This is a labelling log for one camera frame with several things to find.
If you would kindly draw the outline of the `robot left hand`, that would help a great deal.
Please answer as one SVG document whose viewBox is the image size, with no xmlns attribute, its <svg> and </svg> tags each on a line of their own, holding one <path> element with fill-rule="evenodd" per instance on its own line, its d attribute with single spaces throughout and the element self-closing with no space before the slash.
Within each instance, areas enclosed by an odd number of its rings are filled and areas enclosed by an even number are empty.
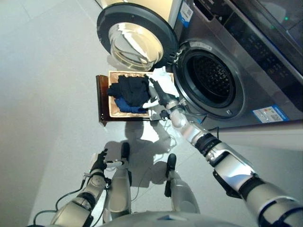
<svg viewBox="0 0 303 227">
<path fill-rule="evenodd" d="M 108 149 L 105 148 L 100 153 L 98 153 L 94 156 L 94 158 L 93 158 L 94 162 L 89 170 L 90 175 L 93 173 L 93 171 L 100 170 L 102 173 L 104 173 L 104 170 L 106 170 L 108 168 L 119 167 L 125 163 L 122 160 L 106 161 L 105 157 L 107 155 L 107 151 L 108 151 Z"/>
</svg>

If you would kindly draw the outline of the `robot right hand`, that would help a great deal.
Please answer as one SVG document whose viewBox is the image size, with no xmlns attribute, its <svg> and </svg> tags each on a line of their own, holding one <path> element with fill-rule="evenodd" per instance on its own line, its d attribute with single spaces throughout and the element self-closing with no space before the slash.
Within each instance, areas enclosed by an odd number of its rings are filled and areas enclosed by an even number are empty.
<svg viewBox="0 0 303 227">
<path fill-rule="evenodd" d="M 179 101 L 178 91 L 170 77 L 158 80 L 148 77 L 148 79 L 151 85 L 149 87 L 151 98 L 143 103 L 143 109 L 149 109 L 157 105 L 166 107 L 171 101 Z"/>
</svg>

